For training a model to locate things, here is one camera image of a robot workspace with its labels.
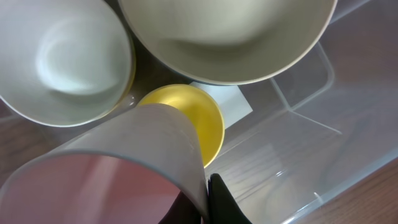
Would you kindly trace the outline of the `small yellow bowl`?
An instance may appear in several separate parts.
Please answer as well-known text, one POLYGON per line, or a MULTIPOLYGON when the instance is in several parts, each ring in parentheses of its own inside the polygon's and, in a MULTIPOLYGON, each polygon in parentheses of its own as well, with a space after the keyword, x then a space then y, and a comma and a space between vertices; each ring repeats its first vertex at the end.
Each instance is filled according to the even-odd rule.
POLYGON ((124 92, 122 96, 120 97, 119 101, 115 104, 115 106, 110 110, 106 116, 109 114, 116 114, 120 113, 124 110, 128 110, 129 108, 132 108, 133 106, 136 105, 136 100, 133 94, 131 93, 132 90, 132 85, 134 83, 134 79, 136 77, 136 68, 137 68, 137 58, 136 58, 136 48, 134 46, 134 41, 130 38, 129 39, 130 43, 130 51, 131 51, 131 69, 130 69, 130 74, 129 74, 129 80, 127 83, 126 88, 124 89, 124 92))

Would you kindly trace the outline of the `yellow cup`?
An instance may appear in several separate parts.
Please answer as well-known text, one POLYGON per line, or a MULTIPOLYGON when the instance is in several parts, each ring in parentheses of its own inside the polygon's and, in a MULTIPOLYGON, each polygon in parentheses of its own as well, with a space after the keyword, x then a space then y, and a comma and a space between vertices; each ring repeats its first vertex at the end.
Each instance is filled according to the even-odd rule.
POLYGON ((219 154, 225 134, 224 119, 216 101, 197 87, 173 84, 146 94, 139 105, 154 103, 172 106, 189 118, 197 131, 203 165, 208 167, 219 154))

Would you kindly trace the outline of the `small white bowl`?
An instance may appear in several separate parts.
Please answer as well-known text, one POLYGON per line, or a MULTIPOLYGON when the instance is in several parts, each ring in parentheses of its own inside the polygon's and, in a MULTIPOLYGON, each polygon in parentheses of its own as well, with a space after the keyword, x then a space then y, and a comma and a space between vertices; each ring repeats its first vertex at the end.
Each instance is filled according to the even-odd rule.
POLYGON ((100 119, 127 86, 130 38, 105 1, 2 1, 1 99, 46 126, 100 119))

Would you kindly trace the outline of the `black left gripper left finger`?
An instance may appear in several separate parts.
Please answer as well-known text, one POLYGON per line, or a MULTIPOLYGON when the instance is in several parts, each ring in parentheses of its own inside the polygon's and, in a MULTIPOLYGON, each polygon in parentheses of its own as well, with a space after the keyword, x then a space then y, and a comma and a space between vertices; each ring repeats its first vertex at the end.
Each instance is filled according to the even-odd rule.
POLYGON ((159 224, 200 224, 201 215, 194 204, 180 192, 159 224))

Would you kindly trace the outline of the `pink cup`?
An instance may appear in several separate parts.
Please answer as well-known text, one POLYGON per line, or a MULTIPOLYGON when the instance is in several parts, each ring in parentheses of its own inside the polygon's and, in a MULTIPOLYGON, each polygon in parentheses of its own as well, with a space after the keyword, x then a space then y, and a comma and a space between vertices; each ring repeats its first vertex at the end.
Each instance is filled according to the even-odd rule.
POLYGON ((159 223, 183 192, 207 222, 200 143, 179 110, 129 110, 18 168, 2 223, 159 223))

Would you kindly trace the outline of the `large beige bowl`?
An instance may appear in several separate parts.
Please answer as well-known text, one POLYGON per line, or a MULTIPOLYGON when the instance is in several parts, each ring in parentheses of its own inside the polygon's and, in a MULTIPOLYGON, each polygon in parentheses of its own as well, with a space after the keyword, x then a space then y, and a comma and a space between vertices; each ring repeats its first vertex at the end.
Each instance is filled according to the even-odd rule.
POLYGON ((274 77, 327 28, 336 0, 120 0, 141 44, 169 69, 214 85, 274 77))

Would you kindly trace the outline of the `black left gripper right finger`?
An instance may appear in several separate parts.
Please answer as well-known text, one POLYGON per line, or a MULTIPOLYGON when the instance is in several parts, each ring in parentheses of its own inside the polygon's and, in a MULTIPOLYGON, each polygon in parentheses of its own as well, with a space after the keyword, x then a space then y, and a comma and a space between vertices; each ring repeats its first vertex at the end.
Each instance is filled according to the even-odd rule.
POLYGON ((210 223, 251 224, 219 174, 211 174, 208 181, 208 202, 210 223))

